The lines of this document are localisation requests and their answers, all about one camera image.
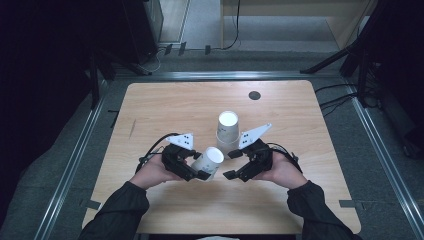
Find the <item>black cable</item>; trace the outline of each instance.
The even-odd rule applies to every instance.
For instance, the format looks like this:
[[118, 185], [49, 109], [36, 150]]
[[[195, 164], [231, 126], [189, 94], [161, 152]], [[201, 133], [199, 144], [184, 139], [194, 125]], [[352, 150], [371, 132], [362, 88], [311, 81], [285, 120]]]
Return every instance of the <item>black cable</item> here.
[[354, 98], [354, 97], [346, 98], [345, 100], [343, 100], [343, 102], [336, 104], [336, 106], [333, 108], [333, 110], [331, 110], [330, 112], [326, 113], [326, 114], [324, 115], [324, 117], [326, 117], [326, 116], [328, 116], [329, 114], [333, 113], [333, 112], [334, 112], [334, 111], [335, 111], [338, 107], [340, 107], [341, 105], [345, 104], [348, 100], [351, 100], [352, 98]]
[[152, 151], [156, 148], [156, 146], [157, 146], [160, 142], [162, 142], [165, 138], [170, 137], [170, 136], [178, 136], [178, 135], [180, 135], [180, 134], [178, 134], [178, 133], [169, 133], [169, 134], [166, 134], [165, 136], [163, 136], [163, 137], [159, 138], [159, 140], [157, 140], [157, 141], [153, 144], [153, 146], [149, 149], [149, 151], [147, 151], [146, 155], [144, 155], [144, 158], [147, 158], [147, 156], [149, 156], [150, 154], [152, 154]]
[[[236, 24], [236, 22], [234, 21], [234, 16], [231, 16], [231, 20], [232, 20], [232, 22], [233, 22], [233, 26], [234, 26], [234, 28], [236, 28], [237, 29], [237, 33], [238, 33], [238, 26], [237, 26], [237, 24]], [[238, 41], [239, 41], [239, 46], [238, 47], [240, 47], [241, 46], [241, 40], [240, 39], [238, 39]]]
[[344, 99], [344, 98], [346, 98], [346, 97], [351, 97], [351, 96], [352, 96], [352, 97], [356, 97], [356, 96], [357, 96], [357, 93], [349, 93], [349, 94], [343, 95], [343, 96], [341, 96], [341, 97], [338, 97], [338, 98], [336, 98], [336, 99], [330, 100], [330, 101], [328, 101], [328, 102], [321, 103], [321, 104], [319, 105], [319, 107], [320, 107], [320, 108], [322, 108], [323, 106], [325, 106], [325, 105], [327, 105], [327, 104], [334, 103], [334, 102], [337, 102], [337, 101], [339, 101], [339, 100], [342, 100], [342, 99]]
[[228, 50], [228, 49], [230, 49], [230, 48], [232, 48], [233, 46], [234, 46], [234, 44], [237, 42], [237, 40], [238, 40], [238, 34], [239, 34], [239, 24], [238, 24], [238, 22], [239, 22], [239, 17], [240, 17], [240, 0], [238, 0], [238, 4], [237, 4], [237, 20], [236, 20], [236, 30], [237, 30], [237, 35], [236, 35], [236, 38], [234, 39], [234, 42], [230, 45], [230, 46], [228, 46], [228, 47], [225, 47], [225, 48], [222, 48], [221, 50]]
[[277, 143], [267, 143], [268, 145], [275, 145], [275, 146], [277, 146], [277, 147], [280, 147], [280, 148], [283, 148], [283, 149], [285, 149], [283, 146], [281, 146], [280, 144], [277, 144]]
[[336, 85], [331, 85], [331, 86], [326, 86], [326, 87], [322, 87], [322, 88], [318, 88], [317, 90], [315, 90], [315, 93], [324, 90], [324, 89], [328, 89], [328, 88], [334, 88], [334, 87], [342, 87], [342, 86], [354, 86], [357, 87], [357, 84], [349, 84], [349, 83], [345, 83], [345, 84], [336, 84]]
[[[354, 98], [354, 97], [356, 97], [356, 96], [346, 96], [345, 98], [342, 98], [342, 99], [340, 99], [340, 100], [345, 101], [346, 99], [352, 99], [352, 98]], [[340, 104], [340, 102], [333, 103], [333, 104], [331, 104], [331, 105], [329, 105], [329, 106], [323, 107], [323, 108], [321, 108], [321, 111], [324, 111], [324, 110], [325, 110], [325, 109], [327, 109], [327, 108], [334, 107], [334, 106], [336, 106], [336, 105], [338, 105], [338, 104]]]

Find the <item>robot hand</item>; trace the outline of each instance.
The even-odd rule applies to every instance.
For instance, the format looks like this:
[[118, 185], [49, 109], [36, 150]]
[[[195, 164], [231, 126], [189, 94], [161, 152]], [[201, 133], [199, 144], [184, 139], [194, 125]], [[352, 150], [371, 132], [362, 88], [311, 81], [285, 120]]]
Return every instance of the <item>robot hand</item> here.
[[249, 162], [237, 171], [232, 170], [225, 172], [224, 176], [228, 180], [240, 178], [243, 182], [247, 182], [259, 173], [270, 170], [272, 168], [272, 152], [274, 151], [283, 154], [300, 172], [302, 172], [297, 163], [298, 157], [293, 153], [290, 155], [285, 148], [278, 144], [272, 144], [275, 146], [270, 148], [268, 144], [264, 143], [259, 138], [270, 127], [271, 124], [268, 123], [264, 126], [242, 133], [239, 149], [231, 151], [228, 153], [228, 156], [230, 158], [238, 158], [243, 156], [244, 153], [249, 157]]
[[206, 180], [210, 177], [209, 173], [202, 170], [196, 171], [186, 163], [186, 158], [193, 157], [194, 159], [197, 159], [201, 155], [201, 153], [193, 150], [192, 134], [179, 135], [177, 133], [170, 133], [159, 139], [147, 152], [147, 154], [139, 159], [140, 164], [137, 166], [136, 172], [150, 160], [153, 154], [157, 154], [159, 149], [154, 151], [152, 151], [152, 149], [154, 149], [156, 145], [165, 138], [167, 141], [171, 142], [171, 144], [166, 146], [161, 153], [162, 163], [166, 170], [173, 172], [187, 182], [193, 178]]

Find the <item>human hand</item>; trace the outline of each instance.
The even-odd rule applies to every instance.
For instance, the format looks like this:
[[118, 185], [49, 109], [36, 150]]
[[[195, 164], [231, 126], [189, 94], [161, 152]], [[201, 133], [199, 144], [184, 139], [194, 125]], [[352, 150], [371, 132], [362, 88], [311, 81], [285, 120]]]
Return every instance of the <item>human hand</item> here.
[[253, 180], [273, 182], [279, 186], [294, 189], [308, 182], [303, 174], [281, 153], [272, 153], [272, 168], [261, 172]]
[[147, 190], [166, 181], [181, 181], [182, 178], [165, 169], [162, 155], [155, 154], [144, 166], [129, 180], [138, 187]]

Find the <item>black circular marker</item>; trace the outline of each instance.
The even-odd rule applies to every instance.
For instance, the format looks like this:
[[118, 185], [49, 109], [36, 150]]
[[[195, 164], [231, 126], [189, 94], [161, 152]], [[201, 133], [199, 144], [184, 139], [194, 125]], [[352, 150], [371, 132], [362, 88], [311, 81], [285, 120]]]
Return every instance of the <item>black circular marker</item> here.
[[256, 91], [251, 91], [249, 93], [249, 98], [252, 100], [258, 100], [259, 98], [261, 98], [261, 94], [259, 92]]

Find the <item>table top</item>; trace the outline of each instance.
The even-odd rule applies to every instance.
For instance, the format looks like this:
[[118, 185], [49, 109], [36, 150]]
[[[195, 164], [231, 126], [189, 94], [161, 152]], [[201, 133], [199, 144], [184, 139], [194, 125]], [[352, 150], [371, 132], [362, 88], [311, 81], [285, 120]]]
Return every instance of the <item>table top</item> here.
[[[249, 98], [252, 91], [260, 93], [259, 100]], [[198, 152], [216, 146], [218, 116], [227, 110], [239, 116], [240, 131], [272, 123], [261, 139], [294, 152], [305, 177], [324, 189], [329, 208], [353, 232], [360, 231], [355, 208], [340, 207], [339, 200], [351, 200], [351, 196], [312, 85], [305, 80], [130, 85], [91, 200], [104, 203], [132, 177], [138, 158], [165, 134], [193, 133]], [[301, 233], [303, 219], [289, 211], [287, 189], [265, 181], [229, 181], [222, 175], [247, 161], [245, 156], [225, 160], [210, 182], [193, 179], [150, 188], [150, 209], [138, 232]], [[83, 226], [96, 213], [88, 209]]]

